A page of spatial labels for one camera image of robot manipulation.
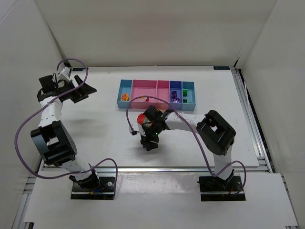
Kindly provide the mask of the red striped lego block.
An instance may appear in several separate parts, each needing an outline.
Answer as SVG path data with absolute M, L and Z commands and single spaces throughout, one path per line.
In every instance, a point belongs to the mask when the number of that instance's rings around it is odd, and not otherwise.
M 137 117 L 137 123 L 143 130 L 149 128 L 153 124 L 144 114 L 140 114 Z

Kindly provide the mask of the red flower lego block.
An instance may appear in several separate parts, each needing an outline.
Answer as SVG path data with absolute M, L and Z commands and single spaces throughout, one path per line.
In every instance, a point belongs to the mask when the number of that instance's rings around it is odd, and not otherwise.
M 148 102 L 149 98 L 148 97 L 140 97 L 139 102 Z

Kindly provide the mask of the purple lego piece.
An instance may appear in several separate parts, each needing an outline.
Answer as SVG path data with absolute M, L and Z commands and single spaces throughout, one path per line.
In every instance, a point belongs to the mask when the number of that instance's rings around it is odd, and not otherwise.
M 175 97 L 175 98 L 172 99 L 172 102 L 173 103 L 179 103 L 180 102 L 180 98 Z

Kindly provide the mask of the purple green lego block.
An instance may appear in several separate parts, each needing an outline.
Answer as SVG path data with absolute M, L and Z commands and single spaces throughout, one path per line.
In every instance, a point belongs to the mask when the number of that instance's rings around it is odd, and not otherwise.
M 175 97 L 178 97 L 177 96 L 177 91 L 171 91 L 171 98 L 175 98 Z

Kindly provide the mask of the green lego brick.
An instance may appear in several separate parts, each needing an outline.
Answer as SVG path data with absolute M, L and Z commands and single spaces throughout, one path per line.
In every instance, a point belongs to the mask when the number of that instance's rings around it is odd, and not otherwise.
M 188 94 L 188 89 L 183 89 L 183 97 L 186 97 Z

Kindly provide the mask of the orange yellow lego block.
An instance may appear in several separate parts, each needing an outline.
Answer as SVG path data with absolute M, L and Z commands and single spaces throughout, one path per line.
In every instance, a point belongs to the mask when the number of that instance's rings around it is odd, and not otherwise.
M 129 101 L 130 99 L 129 99 L 129 96 L 128 96 L 128 94 L 127 93 L 123 93 L 122 95 L 121 95 L 121 100 L 122 101 Z

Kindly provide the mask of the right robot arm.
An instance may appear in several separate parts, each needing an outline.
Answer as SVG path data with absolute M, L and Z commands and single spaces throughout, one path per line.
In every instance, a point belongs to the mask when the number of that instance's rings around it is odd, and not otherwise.
M 140 143 L 147 151 L 158 148 L 159 134 L 165 130 L 182 130 L 193 133 L 195 140 L 203 142 L 213 153 L 214 172 L 205 183 L 208 190 L 224 191 L 234 176 L 232 146 L 236 131 L 215 110 L 207 114 L 183 114 L 174 110 L 157 110 L 150 106 L 137 117 Z

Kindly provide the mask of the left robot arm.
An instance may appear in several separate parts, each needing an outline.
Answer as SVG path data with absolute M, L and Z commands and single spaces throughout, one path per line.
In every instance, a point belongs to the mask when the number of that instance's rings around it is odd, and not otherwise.
M 64 168 L 70 172 L 69 179 L 82 189 L 93 191 L 100 185 L 99 178 L 91 165 L 77 159 L 77 147 L 61 121 L 63 102 L 80 102 L 97 90 L 76 75 L 75 89 L 73 81 L 61 75 L 47 75 L 39 79 L 42 88 L 37 99 L 44 109 L 38 128 L 30 136 L 45 164 Z

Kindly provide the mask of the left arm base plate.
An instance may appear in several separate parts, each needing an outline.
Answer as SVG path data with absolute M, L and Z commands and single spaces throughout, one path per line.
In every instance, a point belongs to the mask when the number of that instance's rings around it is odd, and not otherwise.
M 117 176 L 98 176 L 92 172 L 87 178 L 77 181 L 72 175 L 71 199 L 73 200 L 114 200 Z

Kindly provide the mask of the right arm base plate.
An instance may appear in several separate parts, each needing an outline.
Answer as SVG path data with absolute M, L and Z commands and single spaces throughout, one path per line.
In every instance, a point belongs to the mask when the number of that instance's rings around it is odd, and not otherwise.
M 228 180 L 201 176 L 197 183 L 202 202 L 246 201 L 240 176 L 234 175 Z

